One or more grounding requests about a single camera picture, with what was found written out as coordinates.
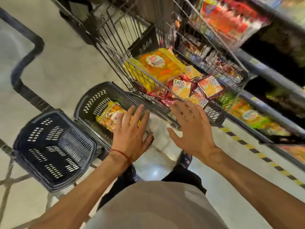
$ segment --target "tile floor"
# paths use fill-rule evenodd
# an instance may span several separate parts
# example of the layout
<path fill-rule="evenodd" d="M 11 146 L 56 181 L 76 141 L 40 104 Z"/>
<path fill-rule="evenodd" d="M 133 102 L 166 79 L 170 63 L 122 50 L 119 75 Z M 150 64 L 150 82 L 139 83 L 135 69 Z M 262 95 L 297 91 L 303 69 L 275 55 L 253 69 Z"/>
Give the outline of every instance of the tile floor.
<path fill-rule="evenodd" d="M 72 117 L 80 97 L 92 86 L 107 80 L 122 86 L 121 80 L 99 52 L 82 41 L 59 16 L 57 7 L 50 0 L 0 0 L 0 7 L 43 38 L 43 53 L 26 67 L 22 79 L 53 107 L 61 108 Z M 17 94 L 10 85 L 11 70 L 33 45 L 3 21 L 0 21 L 0 44 L 0 138 L 12 146 L 21 127 L 39 114 L 39 111 Z M 149 151 L 135 162 L 135 167 L 144 180 L 160 180 L 170 172 L 180 150 L 167 137 L 166 122 L 152 115 L 151 125 L 154 126 L 154 131 L 158 132 L 155 133 L 155 142 Z M 244 133 L 237 125 L 226 120 L 224 126 L 305 182 L 305 174 L 302 171 L 272 150 L 259 145 L 257 140 Z M 216 144 L 238 162 L 305 201 L 304 189 L 222 130 L 213 128 L 213 136 Z M 92 170 L 90 167 L 76 184 Z M 271 228 L 218 173 L 196 159 L 192 162 L 190 170 L 202 178 L 203 186 L 208 189 L 207 198 L 229 228 Z M 29 227 L 37 217 L 72 188 L 73 185 L 56 193 L 48 193 L 18 164 L 12 163 L 7 154 L 0 151 L 0 229 Z"/>

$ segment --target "beige shirt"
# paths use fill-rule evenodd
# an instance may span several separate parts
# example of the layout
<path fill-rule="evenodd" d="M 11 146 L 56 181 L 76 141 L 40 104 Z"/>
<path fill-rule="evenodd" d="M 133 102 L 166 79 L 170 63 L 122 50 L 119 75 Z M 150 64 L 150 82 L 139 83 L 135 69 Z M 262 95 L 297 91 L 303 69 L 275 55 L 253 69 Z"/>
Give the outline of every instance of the beige shirt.
<path fill-rule="evenodd" d="M 163 181 L 133 184 L 105 204 L 85 229 L 227 229 L 195 186 Z"/>

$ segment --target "bracelet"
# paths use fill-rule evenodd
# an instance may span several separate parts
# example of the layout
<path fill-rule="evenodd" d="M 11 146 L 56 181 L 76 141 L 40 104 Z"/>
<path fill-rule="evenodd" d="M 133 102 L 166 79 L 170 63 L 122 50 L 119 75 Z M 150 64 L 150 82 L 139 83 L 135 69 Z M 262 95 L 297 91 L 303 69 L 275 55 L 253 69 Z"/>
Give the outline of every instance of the bracelet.
<path fill-rule="evenodd" d="M 110 149 L 110 152 L 111 152 L 111 151 L 116 151 L 116 152 L 122 154 L 124 157 L 126 157 L 127 162 L 128 162 L 128 165 L 132 164 L 131 159 L 130 159 L 126 154 L 124 154 L 123 152 L 121 152 L 121 151 L 119 151 L 119 150 L 116 150 L 116 149 Z"/>

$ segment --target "person's left hand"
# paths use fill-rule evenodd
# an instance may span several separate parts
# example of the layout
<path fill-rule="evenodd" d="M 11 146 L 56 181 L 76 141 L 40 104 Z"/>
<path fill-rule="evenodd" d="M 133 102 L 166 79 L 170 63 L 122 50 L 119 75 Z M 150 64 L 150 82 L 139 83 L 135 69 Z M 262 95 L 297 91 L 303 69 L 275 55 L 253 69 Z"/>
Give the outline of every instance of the person's left hand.
<path fill-rule="evenodd" d="M 122 121 L 124 113 L 119 115 L 116 121 L 116 127 L 113 131 L 112 143 L 113 150 L 118 150 L 124 153 L 130 158 L 132 162 L 136 161 L 148 149 L 153 137 L 153 134 L 150 133 L 147 135 L 146 139 L 143 140 L 147 121 L 149 119 L 149 111 L 145 112 L 145 115 L 142 118 L 141 123 L 138 127 L 139 119 L 141 117 L 141 112 L 143 111 L 144 105 L 141 104 L 135 112 L 134 116 L 132 117 L 132 112 L 134 108 L 135 107 L 132 106 L 128 109 L 123 124 Z"/>

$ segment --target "yellow and black striped tape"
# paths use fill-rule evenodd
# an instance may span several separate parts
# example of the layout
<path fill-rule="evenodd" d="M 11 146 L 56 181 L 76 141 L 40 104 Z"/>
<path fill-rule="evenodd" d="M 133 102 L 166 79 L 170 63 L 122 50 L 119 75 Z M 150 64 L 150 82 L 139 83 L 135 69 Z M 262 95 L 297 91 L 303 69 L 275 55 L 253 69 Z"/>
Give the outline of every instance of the yellow and black striped tape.
<path fill-rule="evenodd" d="M 242 144 L 243 146 L 245 146 L 247 149 L 249 149 L 251 152 L 253 152 L 254 154 L 256 154 L 259 158 L 263 159 L 265 162 L 269 163 L 270 165 L 272 165 L 274 168 L 276 168 L 279 172 L 281 172 L 281 174 L 287 176 L 289 179 L 291 179 L 292 181 L 294 181 L 298 186 L 302 187 L 303 189 L 305 189 L 305 184 L 303 182 L 301 182 L 300 180 L 298 180 L 296 177 L 294 177 L 293 175 L 291 175 L 291 173 L 289 173 L 287 170 L 284 170 L 282 167 L 280 167 L 279 165 L 277 165 L 276 163 L 274 163 L 270 158 L 267 158 L 264 154 L 262 154 L 260 151 L 258 151 L 257 149 L 255 149 L 255 147 L 253 145 L 248 144 L 247 142 L 245 142 L 244 140 L 240 139 L 238 136 L 236 136 L 234 133 L 232 133 L 230 130 L 228 130 L 227 128 L 220 126 L 219 127 L 222 131 L 224 131 L 227 135 L 231 136 L 235 141 L 237 141 L 238 143 Z"/>

